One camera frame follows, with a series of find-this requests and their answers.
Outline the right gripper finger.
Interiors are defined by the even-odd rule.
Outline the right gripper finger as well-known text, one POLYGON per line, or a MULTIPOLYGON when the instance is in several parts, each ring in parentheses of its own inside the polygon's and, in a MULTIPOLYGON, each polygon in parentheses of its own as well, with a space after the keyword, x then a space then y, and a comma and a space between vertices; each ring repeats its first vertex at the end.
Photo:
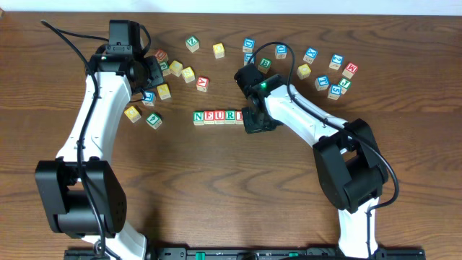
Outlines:
POLYGON ((264 113, 255 112, 250 107, 242 108, 243 124, 247 134, 256 134, 265 131, 264 113))
POLYGON ((283 126, 284 124, 281 121, 271 119, 271 118, 265 118, 263 120, 263 129, 265 131, 274 131, 276 127, 278 126, 283 126))

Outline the red I block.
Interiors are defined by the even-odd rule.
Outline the red I block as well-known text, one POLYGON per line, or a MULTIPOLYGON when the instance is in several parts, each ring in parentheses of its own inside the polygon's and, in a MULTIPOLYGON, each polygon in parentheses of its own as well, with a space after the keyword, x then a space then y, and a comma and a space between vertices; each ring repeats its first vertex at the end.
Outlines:
POLYGON ((241 110, 235 111, 235 123, 236 124, 243 124, 243 114, 241 110))

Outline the green R block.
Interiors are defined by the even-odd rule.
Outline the green R block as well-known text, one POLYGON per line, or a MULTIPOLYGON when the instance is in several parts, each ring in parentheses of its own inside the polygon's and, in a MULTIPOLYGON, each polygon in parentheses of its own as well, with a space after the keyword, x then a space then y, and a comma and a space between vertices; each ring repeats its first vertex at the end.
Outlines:
POLYGON ((236 111, 235 110, 225 111, 225 123, 226 124, 236 124, 236 111))

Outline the red E block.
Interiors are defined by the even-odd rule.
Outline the red E block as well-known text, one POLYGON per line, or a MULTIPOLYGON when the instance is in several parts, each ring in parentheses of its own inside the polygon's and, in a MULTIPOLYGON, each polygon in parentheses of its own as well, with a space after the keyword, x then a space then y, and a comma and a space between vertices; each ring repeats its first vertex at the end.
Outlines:
POLYGON ((212 110, 204 111, 204 123, 205 124, 215 124, 214 111, 212 110))

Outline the green N block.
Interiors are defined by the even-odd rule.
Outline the green N block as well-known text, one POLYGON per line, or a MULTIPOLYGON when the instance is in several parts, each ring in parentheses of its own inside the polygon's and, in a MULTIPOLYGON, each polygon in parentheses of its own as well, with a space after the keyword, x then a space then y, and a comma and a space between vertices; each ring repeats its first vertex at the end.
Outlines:
POLYGON ((203 111, 194 111, 193 112, 193 124, 195 126, 204 125, 204 112, 203 111))

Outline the blue S block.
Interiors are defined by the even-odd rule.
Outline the blue S block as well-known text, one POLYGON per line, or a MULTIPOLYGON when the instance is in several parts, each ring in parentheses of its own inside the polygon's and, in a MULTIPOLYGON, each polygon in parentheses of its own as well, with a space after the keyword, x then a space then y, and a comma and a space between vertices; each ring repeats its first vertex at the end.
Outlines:
POLYGON ((332 100, 338 100, 342 95, 342 87, 333 84, 329 87, 327 98, 332 100))

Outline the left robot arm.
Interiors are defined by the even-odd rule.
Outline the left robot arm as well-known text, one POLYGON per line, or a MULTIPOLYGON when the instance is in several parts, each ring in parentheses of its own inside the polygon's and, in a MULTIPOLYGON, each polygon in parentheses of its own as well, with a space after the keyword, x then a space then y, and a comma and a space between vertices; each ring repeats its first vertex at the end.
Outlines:
POLYGON ((112 19, 109 36, 83 60, 85 94, 73 129, 54 160, 41 160, 35 182, 50 229, 92 244, 65 258, 150 259, 145 235, 127 221, 126 195, 113 172, 113 145, 120 119, 137 93, 164 79, 140 34, 145 26, 112 19))

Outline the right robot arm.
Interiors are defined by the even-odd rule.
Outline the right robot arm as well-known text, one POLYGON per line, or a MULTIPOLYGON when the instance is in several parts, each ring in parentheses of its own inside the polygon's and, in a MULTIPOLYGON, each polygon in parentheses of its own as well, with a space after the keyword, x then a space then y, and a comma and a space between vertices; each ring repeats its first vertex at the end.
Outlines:
POLYGON ((245 131, 255 134, 288 126, 313 149, 323 193, 339 212, 339 249, 365 259, 378 249, 375 210, 388 176, 369 125, 325 112, 276 74, 265 76, 254 64, 234 79, 249 105, 242 109, 245 131))

